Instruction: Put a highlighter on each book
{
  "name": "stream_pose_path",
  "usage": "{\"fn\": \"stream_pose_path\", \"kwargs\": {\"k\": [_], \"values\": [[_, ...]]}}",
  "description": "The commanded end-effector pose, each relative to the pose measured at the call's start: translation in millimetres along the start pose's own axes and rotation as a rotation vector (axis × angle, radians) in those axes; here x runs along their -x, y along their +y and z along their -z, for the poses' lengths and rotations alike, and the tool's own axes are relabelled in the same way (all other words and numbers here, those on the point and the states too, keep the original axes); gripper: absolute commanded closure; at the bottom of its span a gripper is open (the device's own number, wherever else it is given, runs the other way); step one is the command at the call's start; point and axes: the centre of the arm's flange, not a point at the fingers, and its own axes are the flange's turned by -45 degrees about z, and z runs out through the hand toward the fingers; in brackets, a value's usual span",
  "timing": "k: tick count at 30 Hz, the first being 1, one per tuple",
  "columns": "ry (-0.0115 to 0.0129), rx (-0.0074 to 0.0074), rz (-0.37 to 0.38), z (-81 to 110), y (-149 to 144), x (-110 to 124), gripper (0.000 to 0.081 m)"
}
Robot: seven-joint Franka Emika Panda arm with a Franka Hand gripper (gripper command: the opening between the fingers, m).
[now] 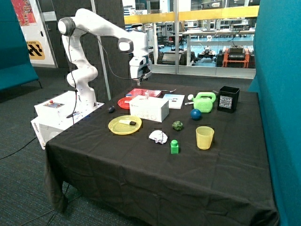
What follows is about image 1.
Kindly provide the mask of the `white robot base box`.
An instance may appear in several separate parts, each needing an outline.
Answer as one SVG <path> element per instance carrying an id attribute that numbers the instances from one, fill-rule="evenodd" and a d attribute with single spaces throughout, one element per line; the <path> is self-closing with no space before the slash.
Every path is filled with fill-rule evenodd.
<path id="1" fill-rule="evenodd" d="M 84 106 L 75 91 L 67 91 L 43 103 L 35 105 L 37 117 L 31 120 L 32 127 L 42 149 L 52 138 L 79 122 L 103 103 L 94 102 Z"/>

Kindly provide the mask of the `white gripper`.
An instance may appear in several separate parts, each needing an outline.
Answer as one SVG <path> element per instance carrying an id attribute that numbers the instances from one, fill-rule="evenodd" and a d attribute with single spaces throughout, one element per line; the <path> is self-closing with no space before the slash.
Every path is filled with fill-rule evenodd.
<path id="1" fill-rule="evenodd" d="M 131 78 L 137 81 L 138 86 L 152 74 L 152 62 L 148 56 L 134 56 L 130 60 L 129 65 Z"/>

